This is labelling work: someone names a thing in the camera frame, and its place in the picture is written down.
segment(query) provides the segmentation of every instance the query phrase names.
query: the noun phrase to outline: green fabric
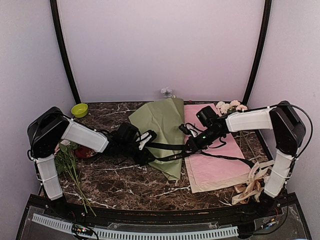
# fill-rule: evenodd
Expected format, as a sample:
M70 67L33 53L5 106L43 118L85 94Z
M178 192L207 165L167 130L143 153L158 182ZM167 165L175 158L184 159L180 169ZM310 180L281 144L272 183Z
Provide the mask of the green fabric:
M181 145L185 143L185 135L179 126L185 123L184 101L179 98L168 98L161 101L149 102L129 116L130 122L139 128L143 134L153 130L157 138L153 143ZM181 151L148 148L156 158L164 158ZM181 177L182 159L174 161L150 162L149 165L160 170L170 181Z

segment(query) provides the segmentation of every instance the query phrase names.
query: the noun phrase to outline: yellow bowl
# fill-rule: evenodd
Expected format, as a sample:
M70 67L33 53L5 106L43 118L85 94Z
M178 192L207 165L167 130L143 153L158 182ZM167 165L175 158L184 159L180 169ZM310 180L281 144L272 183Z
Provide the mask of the yellow bowl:
M71 109L71 113L77 119L83 118L88 113L88 105L85 103L77 104Z

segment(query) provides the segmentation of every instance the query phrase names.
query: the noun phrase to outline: pink cloth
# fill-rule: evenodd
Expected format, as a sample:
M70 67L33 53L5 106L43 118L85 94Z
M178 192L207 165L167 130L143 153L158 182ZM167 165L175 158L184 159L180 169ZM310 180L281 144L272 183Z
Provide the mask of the pink cloth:
M206 106L211 106L213 110L220 114L214 104L195 104L184 106L184 118L186 123L195 124L200 130L205 130L196 113ZM244 158L238 144L231 134L226 138L226 145L216 149L208 148L206 153L212 155L223 155L229 157ZM212 147L220 145L217 139ZM250 167L240 160L227 160L224 158L204 156L195 154L186 159L186 167L190 179L192 192L204 192L226 188L246 181Z

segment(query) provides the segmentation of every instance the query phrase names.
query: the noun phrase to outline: marble table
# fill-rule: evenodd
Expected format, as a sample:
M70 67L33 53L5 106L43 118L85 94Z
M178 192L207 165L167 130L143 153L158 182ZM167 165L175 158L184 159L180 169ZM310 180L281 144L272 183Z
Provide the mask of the marble table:
M88 115L77 119L97 130L113 131L145 102L89 103ZM246 159L266 162L264 150L254 131L234 134ZM94 207L140 210L180 211L225 207L236 193L233 187L192 193L186 165L183 161L181 180L169 182L158 170L149 165L139 166L131 159L98 154L78 161L82 189ZM63 192L70 203L82 204L73 182L59 177Z

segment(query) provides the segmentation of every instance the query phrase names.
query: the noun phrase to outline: white flower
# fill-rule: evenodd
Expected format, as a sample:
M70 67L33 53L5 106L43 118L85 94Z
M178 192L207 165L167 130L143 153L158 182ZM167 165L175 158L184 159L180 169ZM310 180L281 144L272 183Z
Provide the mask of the white flower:
M70 145L70 141L69 141L69 140L62 140L60 143L61 143L62 145L65 145L65 146Z
M230 102L231 107L239 106L241 103L238 100L233 100Z
M225 103L224 101L220 101L220 102L218 102L218 103L215 105L215 107L216 107L217 109L220 109L223 104L226 104L226 103Z
M168 86L164 87L160 90L160 93L165 97L165 98L171 98L172 95L172 89L170 89Z
M236 108L235 108L235 110L237 110L237 111L245 111L245 110L248 110L248 108L247 108L247 106L245 106L245 105L242 105L242 104L240 104L239 106L237 106Z
M220 112L222 114L226 114L228 112L229 108L230 108L230 104L229 103L225 103L220 107Z

